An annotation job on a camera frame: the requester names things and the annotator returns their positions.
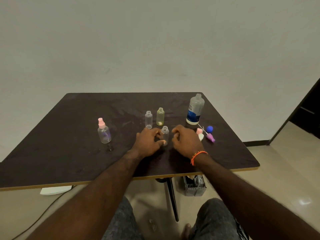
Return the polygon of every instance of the table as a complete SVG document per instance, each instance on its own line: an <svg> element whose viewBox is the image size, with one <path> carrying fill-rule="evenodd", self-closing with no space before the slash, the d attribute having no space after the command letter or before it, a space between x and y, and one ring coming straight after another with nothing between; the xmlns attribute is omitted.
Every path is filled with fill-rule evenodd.
<svg viewBox="0 0 320 240"><path fill-rule="evenodd" d="M163 93L67 93L33 130L0 163L0 190L87 184L120 159L145 127L151 110L153 127L159 107L165 112L169 130L186 123L190 99L196 92ZM212 125L215 144L203 139L205 150L227 169L252 170L260 164L230 126L205 100L200 125ZM102 144L98 118L110 128L112 140ZM133 179L166 178L176 220L172 177L201 172L181 156L172 142L144 158Z"/></svg>

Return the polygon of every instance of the gray wall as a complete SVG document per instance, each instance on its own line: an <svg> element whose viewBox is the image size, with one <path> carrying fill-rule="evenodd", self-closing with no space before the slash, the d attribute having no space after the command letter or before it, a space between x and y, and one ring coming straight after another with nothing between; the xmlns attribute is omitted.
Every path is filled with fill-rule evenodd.
<svg viewBox="0 0 320 240"><path fill-rule="evenodd" d="M268 140L320 77L319 7L0 0L0 161L68 92L202 91L242 141Z"/></svg>

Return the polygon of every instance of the gray jeans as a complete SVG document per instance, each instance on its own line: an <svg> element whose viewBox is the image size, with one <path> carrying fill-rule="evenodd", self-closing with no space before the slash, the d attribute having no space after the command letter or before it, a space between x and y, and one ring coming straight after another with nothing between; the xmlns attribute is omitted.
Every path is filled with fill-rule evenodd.
<svg viewBox="0 0 320 240"><path fill-rule="evenodd" d="M102 240L143 240L138 230L132 206L123 197ZM246 240L241 226L222 202L213 198L204 203L192 227L189 240Z"/></svg>

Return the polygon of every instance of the bottle label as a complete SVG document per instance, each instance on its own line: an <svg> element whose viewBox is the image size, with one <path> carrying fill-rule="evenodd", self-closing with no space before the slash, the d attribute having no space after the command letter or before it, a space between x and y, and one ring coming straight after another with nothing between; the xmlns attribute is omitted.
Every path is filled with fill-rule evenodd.
<svg viewBox="0 0 320 240"><path fill-rule="evenodd" d="M193 104L189 104L188 115L186 118L191 122L198 122L200 119L201 111L203 106L195 106Z"/></svg>

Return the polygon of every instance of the clear plastic bottle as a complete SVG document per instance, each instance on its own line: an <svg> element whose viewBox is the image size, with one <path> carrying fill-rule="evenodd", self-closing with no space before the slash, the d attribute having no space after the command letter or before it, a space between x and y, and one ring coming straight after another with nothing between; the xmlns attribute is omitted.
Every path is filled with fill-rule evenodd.
<svg viewBox="0 0 320 240"><path fill-rule="evenodd" d="M199 123L201 111L204 104L205 101L201 97L201 93L197 93L195 97L192 97L190 99L188 115L186 116L186 121L190 125L197 125Z"/></svg>
<svg viewBox="0 0 320 240"><path fill-rule="evenodd" d="M160 139L165 140L164 146L168 145L169 129L167 126L162 127Z"/></svg>
<svg viewBox="0 0 320 240"><path fill-rule="evenodd" d="M157 111L157 125L163 125L165 122L165 112L163 108L159 108Z"/></svg>
<svg viewBox="0 0 320 240"><path fill-rule="evenodd" d="M146 112L146 128L152 128L152 113L150 110Z"/></svg>
<svg viewBox="0 0 320 240"><path fill-rule="evenodd" d="M103 122L102 118L98 118L99 128L98 134L102 143L106 144L111 141L111 134L108 126Z"/></svg>

